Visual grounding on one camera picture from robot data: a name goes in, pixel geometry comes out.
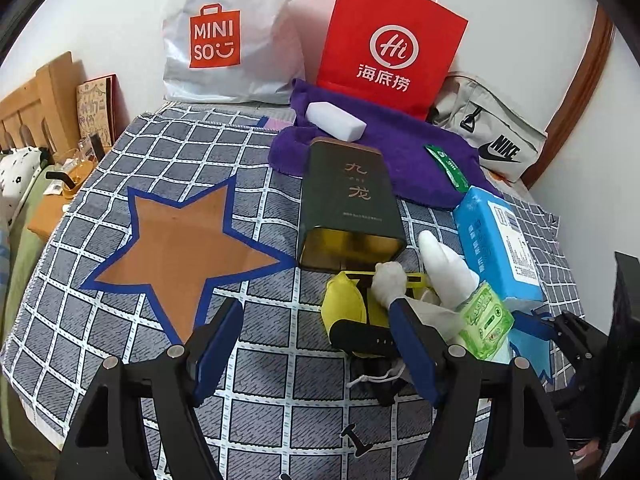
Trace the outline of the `person's right hand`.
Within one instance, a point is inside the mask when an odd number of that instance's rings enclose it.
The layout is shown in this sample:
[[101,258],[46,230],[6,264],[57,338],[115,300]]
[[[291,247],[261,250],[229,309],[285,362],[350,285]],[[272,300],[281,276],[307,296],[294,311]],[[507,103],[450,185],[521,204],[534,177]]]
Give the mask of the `person's right hand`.
[[597,479],[600,477],[604,461],[604,452],[600,449],[600,440],[592,439],[572,454],[572,461],[578,479]]

